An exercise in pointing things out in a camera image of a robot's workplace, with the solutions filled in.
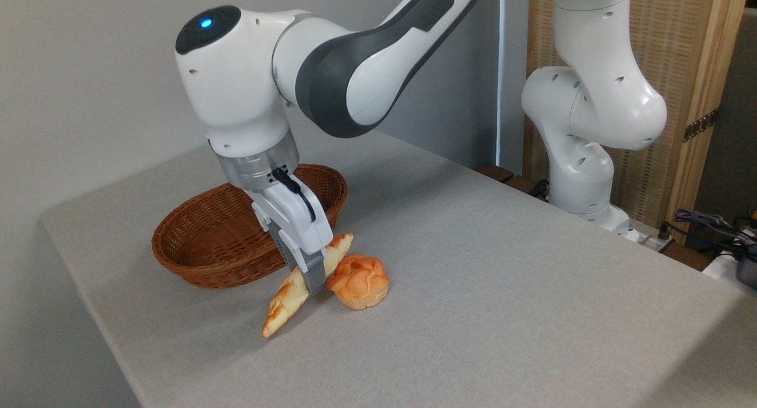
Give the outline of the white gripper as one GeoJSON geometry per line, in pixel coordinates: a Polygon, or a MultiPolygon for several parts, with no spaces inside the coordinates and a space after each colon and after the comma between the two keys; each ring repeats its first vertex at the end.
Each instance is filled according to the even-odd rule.
{"type": "Polygon", "coordinates": [[[306,289],[317,293],[325,283],[325,246],[333,234],[322,205],[309,187],[289,173],[269,173],[270,187],[251,192],[252,208],[291,271],[299,271],[306,289]]]}

